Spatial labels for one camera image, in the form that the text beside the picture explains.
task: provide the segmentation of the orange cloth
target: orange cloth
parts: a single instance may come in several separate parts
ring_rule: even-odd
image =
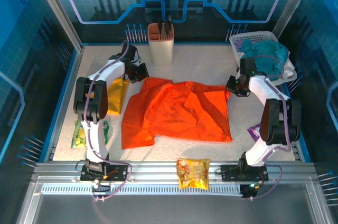
[[[231,142],[224,86],[146,78],[122,121],[122,148],[150,146],[155,136]]]

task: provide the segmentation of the laundry basket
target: laundry basket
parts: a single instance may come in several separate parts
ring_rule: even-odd
[[[245,39],[249,39],[250,41],[265,41],[265,40],[270,40],[270,41],[274,41],[274,42],[278,42],[277,38],[275,37],[275,35],[270,32],[270,31],[255,31],[255,32],[247,32],[247,33],[241,33],[241,34],[237,34],[237,35],[233,35],[230,37],[230,44],[232,47],[232,53],[236,59],[236,62],[239,66],[239,60],[241,59],[241,57],[244,55],[243,52],[237,51],[235,43],[238,41],[244,41]],[[286,70],[287,68],[292,68],[292,75],[289,76],[286,79],[277,79],[272,81],[272,83],[277,86],[277,85],[281,85],[285,82],[289,82],[289,81],[293,81],[295,79],[297,79],[297,72],[294,69],[294,66],[292,65],[290,59],[288,58],[285,66],[284,66],[284,70]]]

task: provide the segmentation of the white table surface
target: white table surface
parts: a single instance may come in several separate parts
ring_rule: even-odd
[[[84,50],[77,77],[86,77],[98,71],[108,58],[120,52],[120,46],[87,46]],[[174,59],[170,66],[152,65],[148,46],[139,46],[139,55],[145,62],[151,77],[172,79],[174,82],[196,81],[207,85],[225,85],[230,75],[236,75],[236,60],[230,46],[176,45]],[[131,96],[139,93],[142,82],[129,84],[123,112]],[[86,157],[86,148],[71,148],[74,122],[74,89],[62,125],[59,141],[53,157],[54,161],[77,161]],[[231,143],[205,143],[157,136],[155,145],[121,149],[121,121],[119,116],[107,116],[110,125],[107,144],[111,160],[128,161],[175,161],[177,158],[210,158],[212,161],[235,161],[244,151],[249,150],[254,141],[247,128],[260,122],[263,105],[255,95],[239,98],[235,95],[228,101]],[[273,155],[272,161],[294,161],[292,152],[282,151]]]

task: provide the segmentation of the glass panel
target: glass panel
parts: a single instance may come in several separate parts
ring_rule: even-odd
[[[291,96],[302,102],[302,132],[329,204],[337,204],[338,0],[302,0],[280,42],[298,65]],[[336,218],[338,208],[330,207]]]
[[[136,33],[169,14],[176,41],[228,42],[233,34],[272,31],[287,1],[61,0],[84,43],[142,43]]]
[[[73,47],[46,0],[0,3],[0,223],[14,223]]]

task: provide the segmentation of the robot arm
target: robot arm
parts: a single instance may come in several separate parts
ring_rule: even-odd
[[[125,44],[122,53],[124,53],[126,49],[127,45]],[[103,120],[108,111],[107,89],[117,78],[123,75],[126,75],[132,83],[149,77],[145,64],[140,63],[140,57],[136,47],[129,45],[126,55],[120,61],[116,61],[120,56],[121,53],[111,56],[104,66],[107,67],[104,71],[100,69],[89,77],[79,77],[76,82],[73,110],[78,114],[78,120],[81,121],[86,138],[91,139],[92,148],[87,148],[86,158],[86,169],[89,173],[103,175],[107,175],[108,173],[109,164],[104,163],[102,159],[100,159],[109,159],[104,138]],[[85,105],[89,87],[94,79],[95,83],[90,94],[87,109],[87,121],[89,122],[89,124],[87,124],[84,118]]]
[[[256,71],[253,58],[240,60],[240,77],[231,76],[227,90],[246,97],[253,92],[264,105],[260,122],[261,137],[255,145],[244,152],[240,162],[246,166],[263,166],[276,151],[290,151],[290,142],[299,139],[301,131],[301,104],[281,93],[262,73]]]

